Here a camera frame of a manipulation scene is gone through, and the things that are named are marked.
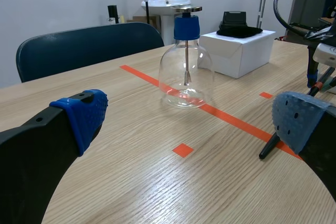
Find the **gray gripper pad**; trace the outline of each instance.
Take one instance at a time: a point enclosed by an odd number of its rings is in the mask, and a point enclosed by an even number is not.
[[[298,154],[329,106],[332,104],[307,94],[279,94],[272,106],[273,124],[278,136]]]

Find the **black cloth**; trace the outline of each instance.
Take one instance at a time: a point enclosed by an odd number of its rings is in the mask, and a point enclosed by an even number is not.
[[[262,33],[262,29],[249,26],[231,26],[222,27],[217,34],[222,36],[234,37],[234,38],[248,38],[256,34]]]

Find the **blue gripper pad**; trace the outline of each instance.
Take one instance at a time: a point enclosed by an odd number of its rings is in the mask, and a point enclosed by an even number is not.
[[[84,91],[86,92],[94,94],[90,103],[72,98],[61,98],[50,103],[50,106],[62,108],[67,112],[79,148],[79,156],[82,156],[90,146],[96,130],[105,119],[108,106],[107,95],[104,92],[97,89]]]
[[[307,94],[285,92],[278,95],[272,107],[275,130],[295,154],[302,151],[331,103]]]

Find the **table surface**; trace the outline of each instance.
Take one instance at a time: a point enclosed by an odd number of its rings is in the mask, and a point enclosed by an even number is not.
[[[108,94],[100,134],[63,177],[43,223],[335,223],[335,202],[302,160],[276,149],[260,161],[262,140],[201,109],[163,104],[156,86],[120,68],[157,78],[166,50],[0,90],[0,131],[61,97]],[[272,99],[259,94],[307,92],[307,53],[275,41],[269,64],[238,80],[216,74],[211,105],[272,134]],[[181,143],[194,149],[186,158],[172,151]]]

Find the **blue bottle cap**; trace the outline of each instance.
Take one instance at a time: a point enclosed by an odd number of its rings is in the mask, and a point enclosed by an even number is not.
[[[191,16],[190,13],[183,13],[175,18],[174,39],[195,40],[200,38],[200,21],[198,16]]]

